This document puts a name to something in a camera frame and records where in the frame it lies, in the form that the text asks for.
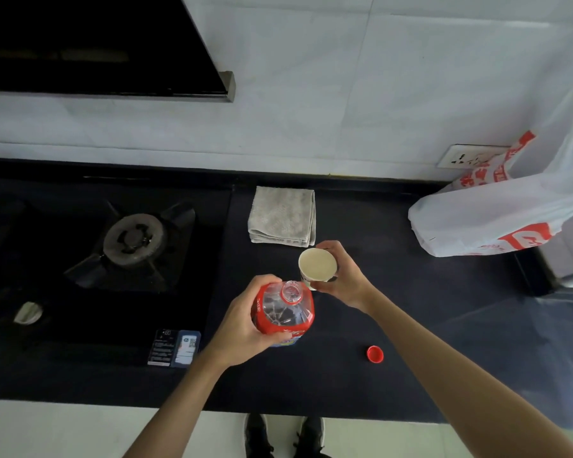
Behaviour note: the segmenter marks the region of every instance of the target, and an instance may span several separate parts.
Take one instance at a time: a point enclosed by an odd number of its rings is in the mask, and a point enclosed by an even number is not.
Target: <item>hand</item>
[[[291,333],[261,334],[251,319],[251,308],[262,286],[280,283],[273,275],[254,277],[242,294],[231,301],[223,321],[204,350],[223,368],[244,363],[273,344],[286,342]]]
[[[316,245],[319,249],[329,251],[337,261],[337,279],[330,283],[314,281],[310,283],[313,288],[327,292],[350,307],[366,312],[365,301],[367,293],[374,289],[365,275],[348,255],[339,241],[323,241]]]

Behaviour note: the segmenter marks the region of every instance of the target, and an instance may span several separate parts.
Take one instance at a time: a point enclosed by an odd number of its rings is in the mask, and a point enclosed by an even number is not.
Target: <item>bottle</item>
[[[264,334],[290,331],[293,337],[273,347],[290,346],[312,326],[314,301],[308,287],[299,281],[263,286],[251,309],[252,321]]]

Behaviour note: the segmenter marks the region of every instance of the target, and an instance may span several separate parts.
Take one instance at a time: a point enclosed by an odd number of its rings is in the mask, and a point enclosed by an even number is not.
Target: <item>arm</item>
[[[123,458],[181,458],[210,392],[224,370],[263,352],[291,333],[261,334],[251,321],[252,302],[264,284],[281,281],[273,275],[254,277],[227,309],[206,349],[168,397]]]
[[[560,428],[374,288],[338,241],[316,247],[339,269],[336,281],[313,286],[374,318],[475,457],[573,458]]]

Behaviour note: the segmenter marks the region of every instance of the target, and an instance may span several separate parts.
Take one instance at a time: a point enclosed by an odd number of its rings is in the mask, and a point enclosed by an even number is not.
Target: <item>folded cloth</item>
[[[313,246],[316,240],[314,191],[257,186],[248,230],[252,242]]]

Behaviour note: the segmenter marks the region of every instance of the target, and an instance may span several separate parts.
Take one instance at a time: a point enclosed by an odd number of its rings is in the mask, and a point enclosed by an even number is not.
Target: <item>stove knob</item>
[[[21,306],[14,322],[20,325],[31,325],[36,323],[43,314],[43,308],[35,302],[26,302]]]

